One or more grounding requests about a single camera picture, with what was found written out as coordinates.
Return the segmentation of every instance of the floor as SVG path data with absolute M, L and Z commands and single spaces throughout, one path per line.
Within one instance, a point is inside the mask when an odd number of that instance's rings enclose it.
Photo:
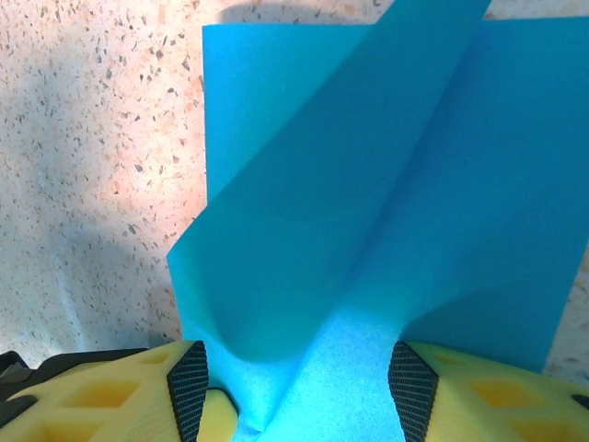
M 165 256 L 206 202 L 201 25 L 370 23 L 391 0 L 0 5 L 0 353 L 180 337 Z M 496 0 L 486 19 L 589 15 Z M 589 385 L 589 255 L 547 362 Z

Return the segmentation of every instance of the blue foam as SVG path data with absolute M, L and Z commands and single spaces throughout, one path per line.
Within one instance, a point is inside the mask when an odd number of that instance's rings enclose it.
M 589 236 L 589 20 L 486 3 L 204 29 L 212 199 L 168 260 L 236 440 L 402 440 L 399 336 L 542 368 Z

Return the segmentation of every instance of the yellow plastic part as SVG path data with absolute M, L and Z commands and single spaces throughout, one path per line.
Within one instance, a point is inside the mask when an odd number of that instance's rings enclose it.
M 588 442 L 589 389 L 428 343 L 410 347 L 437 373 L 425 442 Z
M 179 441 L 167 373 L 193 342 L 170 343 L 22 390 L 38 402 L 0 430 L 6 442 Z M 199 442 L 228 442 L 237 413 L 220 390 L 207 392 Z

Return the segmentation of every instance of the speckled floor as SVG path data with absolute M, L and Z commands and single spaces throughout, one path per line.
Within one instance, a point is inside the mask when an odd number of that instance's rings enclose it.
M 206 201 L 201 25 L 369 23 L 390 0 L 0 5 L 0 353 L 180 335 L 165 256 Z M 589 15 L 496 0 L 487 19 Z M 589 256 L 547 372 L 589 385 Z

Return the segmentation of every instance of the folded foam sheet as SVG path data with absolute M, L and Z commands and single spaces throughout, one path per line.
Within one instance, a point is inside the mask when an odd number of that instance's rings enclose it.
M 400 333 L 544 363 L 589 227 L 589 21 L 430 3 L 204 30 L 213 198 L 168 258 L 238 440 L 401 440 Z

